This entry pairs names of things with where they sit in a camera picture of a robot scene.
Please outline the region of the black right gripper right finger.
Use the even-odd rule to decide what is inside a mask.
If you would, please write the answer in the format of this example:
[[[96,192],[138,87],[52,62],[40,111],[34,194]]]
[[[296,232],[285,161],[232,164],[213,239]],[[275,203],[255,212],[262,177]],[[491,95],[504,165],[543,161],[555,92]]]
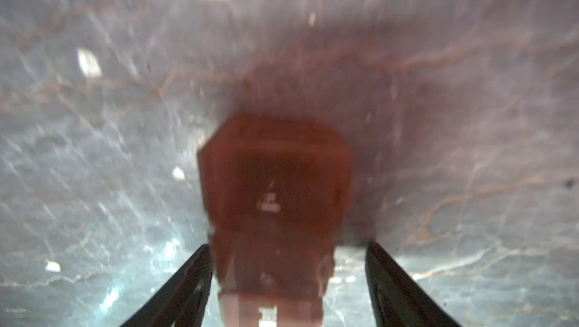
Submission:
[[[460,327],[375,241],[365,270],[378,327]]]

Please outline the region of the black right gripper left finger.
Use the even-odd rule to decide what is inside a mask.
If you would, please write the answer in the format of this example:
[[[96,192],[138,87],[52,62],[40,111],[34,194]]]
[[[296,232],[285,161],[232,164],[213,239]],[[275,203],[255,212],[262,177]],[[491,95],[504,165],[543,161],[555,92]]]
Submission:
[[[122,327],[200,327],[214,273],[204,244]]]

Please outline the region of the red weekly pill organizer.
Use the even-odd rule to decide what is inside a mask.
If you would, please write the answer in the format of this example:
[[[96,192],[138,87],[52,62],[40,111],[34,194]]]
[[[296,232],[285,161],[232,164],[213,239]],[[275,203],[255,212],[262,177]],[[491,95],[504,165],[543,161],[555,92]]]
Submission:
[[[353,194],[345,138],[311,119],[230,117],[198,152],[227,326],[320,326]]]

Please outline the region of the white pill on table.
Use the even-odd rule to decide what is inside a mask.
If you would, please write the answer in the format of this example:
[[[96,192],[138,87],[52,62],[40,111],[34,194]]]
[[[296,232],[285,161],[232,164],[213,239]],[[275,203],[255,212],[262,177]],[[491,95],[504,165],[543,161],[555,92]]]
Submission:
[[[79,48],[77,59],[79,69],[86,78],[100,78],[103,75],[99,60],[91,50]]]

